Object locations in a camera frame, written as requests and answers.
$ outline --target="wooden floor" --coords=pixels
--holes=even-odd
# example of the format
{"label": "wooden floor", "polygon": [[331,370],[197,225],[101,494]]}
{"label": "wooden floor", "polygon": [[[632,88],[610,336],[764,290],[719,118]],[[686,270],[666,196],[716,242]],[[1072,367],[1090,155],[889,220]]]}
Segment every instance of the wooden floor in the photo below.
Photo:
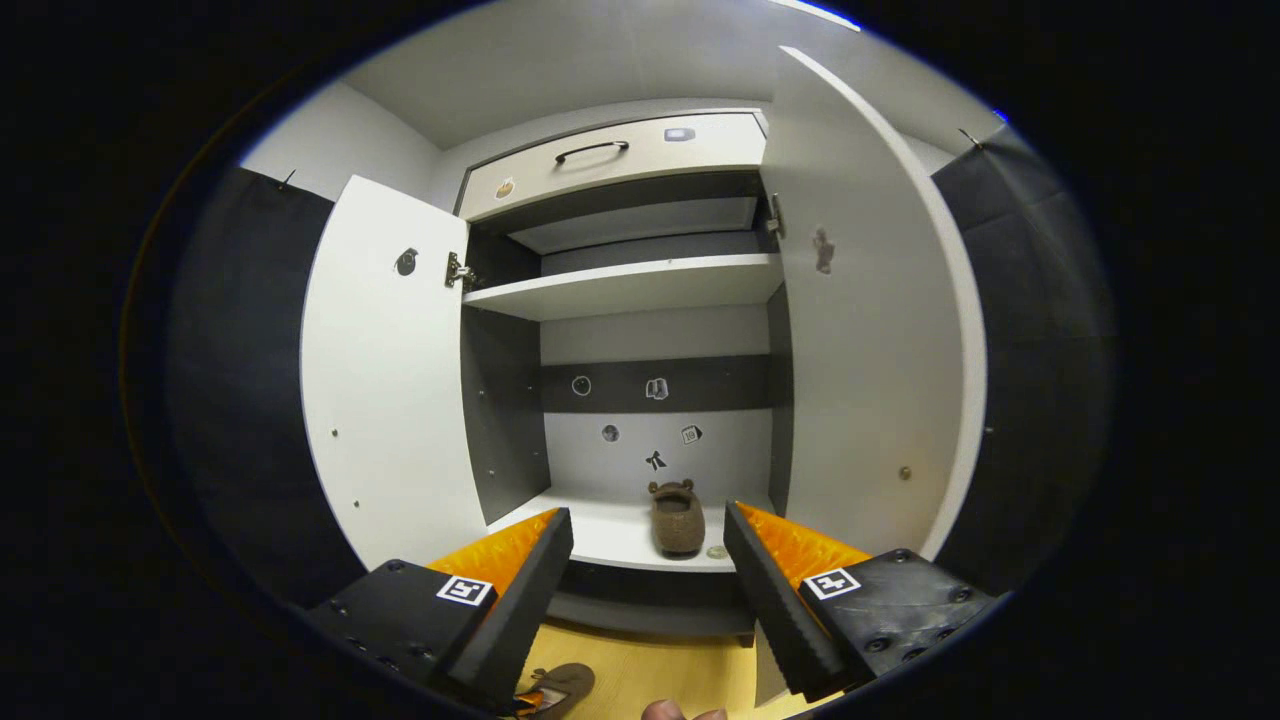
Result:
{"label": "wooden floor", "polygon": [[639,720],[655,700],[673,700],[685,716],[723,707],[731,720],[777,720],[815,707],[786,694],[755,707],[755,652],[737,639],[664,638],[607,633],[559,620],[543,624],[529,651],[518,691],[534,682],[534,667],[550,670],[582,662],[595,671],[595,688],[570,719]]}

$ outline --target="cabinet door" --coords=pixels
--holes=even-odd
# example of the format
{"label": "cabinet door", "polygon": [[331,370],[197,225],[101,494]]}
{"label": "cabinet door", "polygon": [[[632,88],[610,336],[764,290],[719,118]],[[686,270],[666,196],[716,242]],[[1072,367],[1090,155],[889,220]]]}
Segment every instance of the cabinet door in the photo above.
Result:
{"label": "cabinet door", "polygon": [[[302,311],[302,406],[325,496],[365,568],[430,562],[485,534],[462,419],[467,225],[353,176],[325,224]],[[415,251],[413,269],[398,259]]]}
{"label": "cabinet door", "polygon": [[791,316],[787,516],[929,560],[982,437],[986,343],[955,220],[861,96],[782,47],[760,177],[777,195]]}

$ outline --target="hand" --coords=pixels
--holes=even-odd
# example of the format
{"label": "hand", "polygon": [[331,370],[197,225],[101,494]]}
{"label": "hand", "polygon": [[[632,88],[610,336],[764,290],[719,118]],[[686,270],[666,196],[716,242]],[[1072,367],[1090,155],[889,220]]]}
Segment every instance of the hand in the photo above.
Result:
{"label": "hand", "polygon": [[[680,706],[672,700],[659,700],[650,702],[644,712],[640,714],[640,720],[685,720],[685,714],[680,711]],[[694,720],[728,720],[728,714],[724,708],[710,710],[703,712]]]}

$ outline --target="ceiling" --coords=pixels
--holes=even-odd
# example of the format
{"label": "ceiling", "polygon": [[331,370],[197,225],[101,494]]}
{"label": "ceiling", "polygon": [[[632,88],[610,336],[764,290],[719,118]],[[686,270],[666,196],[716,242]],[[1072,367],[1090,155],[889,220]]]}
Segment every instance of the ceiling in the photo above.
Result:
{"label": "ceiling", "polygon": [[1001,120],[870,32],[768,0],[499,0],[343,78],[442,150],[535,118],[671,97],[772,101],[778,45],[814,58],[900,132],[954,154]]}

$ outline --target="brown slipper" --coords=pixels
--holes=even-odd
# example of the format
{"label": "brown slipper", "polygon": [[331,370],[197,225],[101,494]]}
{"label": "brown slipper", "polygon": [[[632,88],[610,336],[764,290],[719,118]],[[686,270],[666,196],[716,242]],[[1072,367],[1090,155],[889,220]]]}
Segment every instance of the brown slipper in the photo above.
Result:
{"label": "brown slipper", "polygon": [[595,687],[595,673],[581,662],[561,665],[550,673],[538,667],[532,678],[538,680],[534,687],[516,697],[535,703],[538,710],[521,717],[559,720]]}
{"label": "brown slipper", "polygon": [[658,547],[672,555],[698,552],[707,537],[703,503],[694,495],[694,480],[649,483],[653,495],[653,533]]}

